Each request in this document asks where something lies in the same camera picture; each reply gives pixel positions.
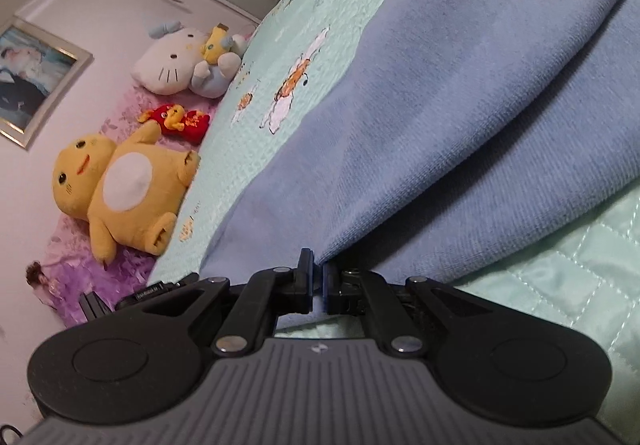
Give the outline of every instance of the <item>light blue towel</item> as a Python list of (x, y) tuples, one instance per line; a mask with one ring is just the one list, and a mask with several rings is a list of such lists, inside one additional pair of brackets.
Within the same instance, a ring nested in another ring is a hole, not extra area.
[(640, 0), (596, 33), (616, 1), (385, 0), (201, 274), (309, 247), (451, 281), (586, 212), (640, 174)]

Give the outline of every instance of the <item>mint green quilt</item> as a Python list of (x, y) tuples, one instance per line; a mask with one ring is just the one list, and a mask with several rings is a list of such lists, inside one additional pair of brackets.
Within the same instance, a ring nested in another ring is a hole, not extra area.
[[(362, 28), (381, 2), (281, 0), (266, 17), (209, 129), (200, 152), (200, 171), (178, 216), (177, 233), (150, 282), (175, 281), (198, 271), (225, 213), (342, 76)], [(316, 60), (320, 50), (322, 57)], [(272, 134), (259, 125), (283, 85), (294, 85), (294, 99)], [(596, 340), (609, 353), (614, 370), (598, 417), (634, 444), (640, 441), (639, 209), (640, 181), (562, 231), (457, 285)], [(279, 336), (361, 334), (355, 320), (342, 318)]]

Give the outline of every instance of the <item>picture frame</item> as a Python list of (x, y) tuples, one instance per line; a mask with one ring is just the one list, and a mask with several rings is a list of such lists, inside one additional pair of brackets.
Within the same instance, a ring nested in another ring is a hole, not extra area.
[(72, 81), (93, 56), (12, 17), (0, 28), (0, 134), (28, 148)]

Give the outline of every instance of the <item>purple bedsheet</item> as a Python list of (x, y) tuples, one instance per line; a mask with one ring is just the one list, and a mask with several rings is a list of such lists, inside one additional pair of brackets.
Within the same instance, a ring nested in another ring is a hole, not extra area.
[[(121, 142), (139, 128), (138, 117), (142, 111), (174, 102), (186, 110), (204, 111), (211, 118), (219, 104), (219, 101), (207, 100), (190, 91), (156, 96), (146, 89), (130, 88), (100, 131)], [(161, 138), (158, 143), (175, 150), (194, 148), (176, 138)], [(66, 326), (71, 327), (86, 321), (78, 304), (81, 293), (95, 291), (113, 308), (120, 298), (146, 284), (155, 261), (155, 257), (143, 251), (120, 247), (115, 261), (104, 270), (92, 256), (88, 224), (62, 214), (41, 260), (42, 271), (49, 279), (48, 288), (44, 290), (41, 286), (35, 292), (58, 312)]]

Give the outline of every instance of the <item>yellow plush toy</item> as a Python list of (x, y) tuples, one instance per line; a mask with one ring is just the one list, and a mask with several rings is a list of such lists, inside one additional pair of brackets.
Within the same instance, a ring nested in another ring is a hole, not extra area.
[(218, 24), (213, 30), (207, 42), (202, 45), (200, 51), (207, 61), (207, 64), (215, 66), (221, 55), (229, 53), (234, 45), (231, 35), (226, 32), (229, 30), (224, 24)]
[(56, 160), (56, 204), (89, 222), (92, 252), (104, 266), (115, 258), (116, 243), (153, 255), (161, 255), (169, 244), (200, 157), (156, 146), (160, 136), (155, 121), (120, 145), (92, 134), (63, 149)]

